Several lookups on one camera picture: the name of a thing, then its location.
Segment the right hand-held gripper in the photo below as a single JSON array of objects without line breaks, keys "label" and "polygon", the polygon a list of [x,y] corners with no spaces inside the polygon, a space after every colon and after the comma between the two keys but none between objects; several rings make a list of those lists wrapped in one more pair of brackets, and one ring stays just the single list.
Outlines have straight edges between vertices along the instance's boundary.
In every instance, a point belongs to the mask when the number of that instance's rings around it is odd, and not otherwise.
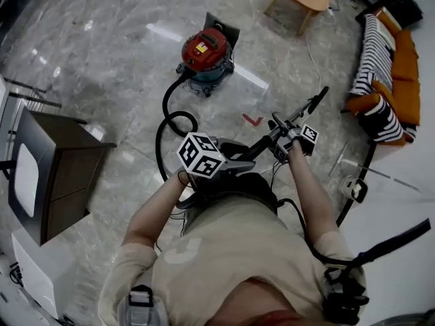
[{"label": "right hand-held gripper", "polygon": [[286,122],[279,117],[277,112],[272,112],[273,120],[268,121],[268,136],[272,142],[277,140],[277,127],[280,134],[277,142],[273,147],[274,157],[282,164],[287,161],[287,156],[293,148],[293,142],[299,141],[302,152],[305,156],[311,156],[315,148],[319,133],[312,127],[304,124],[302,127],[297,126],[289,130]]}]

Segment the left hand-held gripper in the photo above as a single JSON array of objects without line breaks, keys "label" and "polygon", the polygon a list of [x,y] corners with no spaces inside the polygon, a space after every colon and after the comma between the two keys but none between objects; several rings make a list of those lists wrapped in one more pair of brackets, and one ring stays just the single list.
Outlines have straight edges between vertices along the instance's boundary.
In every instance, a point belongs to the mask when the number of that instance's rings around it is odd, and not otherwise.
[{"label": "left hand-held gripper", "polygon": [[228,179],[252,170],[254,161],[227,160],[241,155],[249,147],[238,141],[217,138],[216,145],[205,133],[189,132],[177,150],[177,157],[189,174],[192,195],[178,203],[177,207],[187,210],[197,202],[207,199],[207,188],[220,170],[220,179]]}]

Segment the person's right forearm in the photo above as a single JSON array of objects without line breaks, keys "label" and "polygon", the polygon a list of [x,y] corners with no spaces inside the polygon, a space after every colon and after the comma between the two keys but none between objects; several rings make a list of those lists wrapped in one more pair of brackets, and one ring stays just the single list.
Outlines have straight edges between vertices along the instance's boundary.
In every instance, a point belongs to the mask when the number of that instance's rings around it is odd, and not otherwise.
[{"label": "person's right forearm", "polygon": [[308,237],[311,243],[315,244],[324,234],[338,231],[331,199],[313,174],[297,139],[292,141],[288,163],[298,193]]}]

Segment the person's left forearm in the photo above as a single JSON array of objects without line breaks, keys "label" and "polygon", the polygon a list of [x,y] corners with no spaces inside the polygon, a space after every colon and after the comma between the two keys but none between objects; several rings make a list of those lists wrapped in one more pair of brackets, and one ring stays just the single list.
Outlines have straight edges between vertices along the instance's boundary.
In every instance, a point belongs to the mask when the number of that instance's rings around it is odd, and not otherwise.
[{"label": "person's left forearm", "polygon": [[141,244],[153,249],[189,182],[185,170],[169,177],[133,215],[122,244]]}]

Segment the red vacuum cleaner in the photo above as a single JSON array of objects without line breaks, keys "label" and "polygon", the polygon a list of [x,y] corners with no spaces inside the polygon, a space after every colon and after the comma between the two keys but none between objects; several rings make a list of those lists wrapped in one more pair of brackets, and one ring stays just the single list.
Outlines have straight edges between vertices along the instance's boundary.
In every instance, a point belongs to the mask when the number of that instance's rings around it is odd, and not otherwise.
[{"label": "red vacuum cleaner", "polygon": [[232,46],[221,24],[207,26],[187,39],[181,59],[176,73],[190,74],[188,84],[201,97],[211,96],[224,78],[234,72]]}]

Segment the person's black trousers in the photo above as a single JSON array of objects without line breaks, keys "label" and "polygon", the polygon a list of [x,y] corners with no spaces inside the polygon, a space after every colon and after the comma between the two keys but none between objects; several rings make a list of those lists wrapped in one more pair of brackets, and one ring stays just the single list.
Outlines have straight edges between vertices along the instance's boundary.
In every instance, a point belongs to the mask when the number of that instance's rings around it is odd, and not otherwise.
[{"label": "person's black trousers", "polygon": [[278,199],[266,179],[258,173],[245,173],[210,181],[194,194],[193,203],[188,209],[206,209],[212,203],[229,197],[249,198],[261,202],[277,215]]}]

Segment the small white device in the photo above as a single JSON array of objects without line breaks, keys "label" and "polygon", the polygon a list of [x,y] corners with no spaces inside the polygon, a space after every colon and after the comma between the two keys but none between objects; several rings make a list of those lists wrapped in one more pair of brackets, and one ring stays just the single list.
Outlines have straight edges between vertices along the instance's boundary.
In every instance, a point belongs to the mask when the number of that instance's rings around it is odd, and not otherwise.
[{"label": "small white device", "polygon": [[362,203],[368,193],[368,186],[364,180],[347,176],[339,186],[340,191],[350,200]]}]

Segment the striped cushion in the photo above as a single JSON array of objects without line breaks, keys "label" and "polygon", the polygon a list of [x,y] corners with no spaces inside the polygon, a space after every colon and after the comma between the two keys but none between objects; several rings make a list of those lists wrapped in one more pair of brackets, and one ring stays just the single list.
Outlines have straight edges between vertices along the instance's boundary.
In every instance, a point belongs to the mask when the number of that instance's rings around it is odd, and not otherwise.
[{"label": "striped cushion", "polygon": [[401,125],[390,104],[379,94],[373,108],[357,114],[358,121],[375,142],[384,145],[405,145],[413,143],[415,137]]}]

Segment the dark grey board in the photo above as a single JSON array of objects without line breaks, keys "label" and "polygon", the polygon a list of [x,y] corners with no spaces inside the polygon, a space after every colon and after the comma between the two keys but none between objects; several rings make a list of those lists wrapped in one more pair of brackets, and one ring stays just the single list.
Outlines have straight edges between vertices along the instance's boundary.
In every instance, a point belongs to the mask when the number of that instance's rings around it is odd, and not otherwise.
[{"label": "dark grey board", "polygon": [[210,12],[206,13],[203,29],[207,29],[207,28],[217,29],[221,34],[223,34],[223,36],[225,36],[231,48],[234,49],[239,39],[240,29],[230,24],[227,24],[225,22],[222,22],[219,18],[217,18]]}]

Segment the striped blanket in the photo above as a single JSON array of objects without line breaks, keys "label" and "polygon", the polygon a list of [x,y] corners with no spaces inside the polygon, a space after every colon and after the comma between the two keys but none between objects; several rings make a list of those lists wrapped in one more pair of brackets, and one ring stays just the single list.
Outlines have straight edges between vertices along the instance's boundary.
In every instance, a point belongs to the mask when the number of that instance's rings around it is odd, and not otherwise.
[{"label": "striped blanket", "polygon": [[392,90],[392,59],[394,51],[378,31],[378,20],[372,14],[364,16],[364,36],[360,63],[350,94],[364,96],[372,92],[372,82],[381,82]]}]

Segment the orange sofa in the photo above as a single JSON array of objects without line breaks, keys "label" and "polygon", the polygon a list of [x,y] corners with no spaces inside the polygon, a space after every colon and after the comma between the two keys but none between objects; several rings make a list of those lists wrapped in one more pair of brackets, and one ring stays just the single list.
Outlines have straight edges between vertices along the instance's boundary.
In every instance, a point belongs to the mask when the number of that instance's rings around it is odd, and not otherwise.
[{"label": "orange sofa", "polygon": [[377,94],[379,94],[395,111],[403,128],[416,137],[420,125],[421,104],[419,56],[411,32],[403,29],[384,7],[369,14],[377,18],[378,31],[394,51],[391,68],[392,90],[387,89],[379,81],[373,81],[370,94],[356,96],[349,93],[345,110],[357,118],[359,112],[374,107],[378,102]]}]

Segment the brown wooden cabinet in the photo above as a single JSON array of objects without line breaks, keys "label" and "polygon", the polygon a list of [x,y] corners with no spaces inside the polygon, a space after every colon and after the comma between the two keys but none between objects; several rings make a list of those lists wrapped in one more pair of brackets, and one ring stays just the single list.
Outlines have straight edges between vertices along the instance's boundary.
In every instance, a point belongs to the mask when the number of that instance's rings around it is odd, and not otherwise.
[{"label": "brown wooden cabinet", "polygon": [[[38,246],[88,214],[87,204],[103,157],[115,143],[103,143],[85,128],[83,120],[24,109],[7,161],[10,172],[8,204]],[[18,150],[25,144],[36,159],[39,179],[35,214],[29,217],[14,191]]]}]

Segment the metal rack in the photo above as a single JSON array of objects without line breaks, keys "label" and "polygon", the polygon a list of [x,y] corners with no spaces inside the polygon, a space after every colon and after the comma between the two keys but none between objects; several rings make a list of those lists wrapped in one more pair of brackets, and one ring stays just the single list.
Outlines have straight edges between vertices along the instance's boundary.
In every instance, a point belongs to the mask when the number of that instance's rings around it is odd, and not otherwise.
[{"label": "metal rack", "polygon": [[44,97],[46,90],[42,90],[35,86],[24,84],[22,82],[9,79],[1,76],[1,79],[5,82],[8,89],[8,96],[16,99],[22,99],[30,103],[38,103],[51,107],[61,108],[60,103],[49,101]]}]

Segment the white basin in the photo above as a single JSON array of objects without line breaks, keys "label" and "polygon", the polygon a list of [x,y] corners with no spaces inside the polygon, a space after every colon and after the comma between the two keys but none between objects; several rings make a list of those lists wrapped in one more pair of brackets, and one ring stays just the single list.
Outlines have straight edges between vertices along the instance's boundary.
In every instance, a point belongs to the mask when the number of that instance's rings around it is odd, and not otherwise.
[{"label": "white basin", "polygon": [[14,191],[18,202],[29,217],[35,214],[35,199],[39,169],[36,159],[25,144],[18,150]]}]

